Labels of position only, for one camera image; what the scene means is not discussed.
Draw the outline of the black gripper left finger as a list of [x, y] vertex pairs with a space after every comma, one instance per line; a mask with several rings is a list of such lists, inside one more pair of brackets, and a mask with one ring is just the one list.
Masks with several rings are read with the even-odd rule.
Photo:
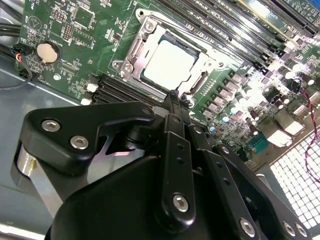
[[174, 92], [159, 108], [141, 101], [43, 108], [24, 118], [15, 164], [53, 220], [75, 192], [137, 160], [159, 160], [154, 215], [191, 227], [196, 201], [188, 105]]

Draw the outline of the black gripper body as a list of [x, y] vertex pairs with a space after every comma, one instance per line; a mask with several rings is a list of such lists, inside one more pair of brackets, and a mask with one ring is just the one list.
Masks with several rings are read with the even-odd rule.
[[171, 234], [155, 218], [160, 161], [139, 159], [73, 193], [58, 210], [48, 240], [230, 240], [222, 205], [206, 179], [193, 174], [196, 218]]

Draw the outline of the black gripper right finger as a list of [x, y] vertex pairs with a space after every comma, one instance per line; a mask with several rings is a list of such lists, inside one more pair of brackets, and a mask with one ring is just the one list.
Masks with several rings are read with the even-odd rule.
[[309, 240], [299, 218], [225, 144], [189, 124], [197, 216], [183, 240]]

